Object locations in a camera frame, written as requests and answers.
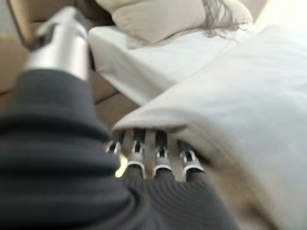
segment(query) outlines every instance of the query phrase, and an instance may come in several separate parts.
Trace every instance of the pillow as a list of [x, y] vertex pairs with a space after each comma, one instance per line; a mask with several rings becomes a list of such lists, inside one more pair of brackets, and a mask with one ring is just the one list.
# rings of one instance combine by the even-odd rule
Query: pillow
[[[112, 14], [117, 27], [130, 36], [127, 40], [130, 46], [156, 44], [178, 32], [202, 28], [205, 22], [201, 0], [96, 1]], [[132, 43], [136, 39], [142, 42]]]
[[240, 0], [202, 0], [206, 22], [204, 29], [238, 29], [239, 25], [253, 23], [253, 17]]

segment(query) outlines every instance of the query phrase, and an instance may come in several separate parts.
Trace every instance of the white blanket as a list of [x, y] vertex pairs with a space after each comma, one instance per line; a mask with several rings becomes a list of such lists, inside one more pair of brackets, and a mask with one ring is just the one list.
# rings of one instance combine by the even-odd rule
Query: white blanket
[[193, 145], [236, 214], [252, 207], [281, 229], [307, 228], [307, 34], [268, 27], [115, 130], [135, 127]]
[[144, 105], [256, 33], [252, 25], [223, 36], [203, 31], [181, 36], [165, 46], [128, 49], [126, 35], [114, 26], [95, 27], [89, 43], [96, 71], [118, 91]]

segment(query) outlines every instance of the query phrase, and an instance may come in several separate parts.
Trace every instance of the white bed sheet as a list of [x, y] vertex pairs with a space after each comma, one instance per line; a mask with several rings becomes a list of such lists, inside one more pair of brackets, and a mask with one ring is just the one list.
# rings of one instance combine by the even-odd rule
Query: white bed sheet
[[144, 105], [255, 33], [248, 27], [228, 32], [227, 38], [208, 38], [198, 31], [165, 46], [128, 49], [123, 32], [115, 26], [102, 26], [89, 32], [89, 42], [98, 73]]

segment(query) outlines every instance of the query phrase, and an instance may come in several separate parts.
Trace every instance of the robotic hand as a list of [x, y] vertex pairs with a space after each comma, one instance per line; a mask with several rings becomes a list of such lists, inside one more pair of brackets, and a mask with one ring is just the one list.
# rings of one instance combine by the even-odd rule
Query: robotic hand
[[136, 129], [126, 172], [116, 181], [125, 133], [110, 142], [106, 154], [108, 132], [84, 83], [84, 18], [65, 8], [37, 37], [0, 118], [0, 169], [7, 176], [0, 191], [1, 229], [237, 229], [187, 143], [179, 143], [187, 181], [175, 180], [163, 131], [155, 137], [154, 180], [145, 174], [146, 130]]
[[[125, 132], [118, 133], [107, 146], [111, 155], [121, 153]], [[153, 178], [145, 173], [146, 130], [135, 129], [132, 150], [121, 181], [150, 200], [153, 211], [166, 220], [173, 229], [234, 230], [236, 224], [224, 209], [210, 184], [205, 169], [191, 145], [178, 142], [180, 162], [185, 182], [178, 182], [173, 175], [169, 159], [167, 133], [155, 132]]]
[[[114, 140], [107, 146], [106, 152], [118, 155], [122, 149], [122, 143], [125, 132], [120, 132], [114, 137]], [[136, 175], [146, 179], [145, 170], [145, 137], [146, 130], [134, 130], [134, 138], [130, 158], [127, 164], [125, 177]], [[204, 167], [195, 154], [195, 150], [183, 141], [178, 142], [180, 163], [183, 169], [184, 178], [187, 181], [193, 181], [195, 178], [206, 180]], [[173, 169], [169, 159], [169, 148], [167, 143], [167, 134], [164, 131], [157, 130], [155, 132], [155, 152], [154, 152], [154, 179], [171, 179], [175, 180]]]

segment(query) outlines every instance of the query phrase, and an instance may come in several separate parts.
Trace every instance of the dark gray sleeve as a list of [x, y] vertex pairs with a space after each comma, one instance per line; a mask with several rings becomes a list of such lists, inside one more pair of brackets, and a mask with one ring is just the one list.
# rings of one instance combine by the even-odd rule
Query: dark gray sleeve
[[89, 87], [33, 70], [0, 118], [0, 229], [236, 229], [206, 183], [115, 179]]

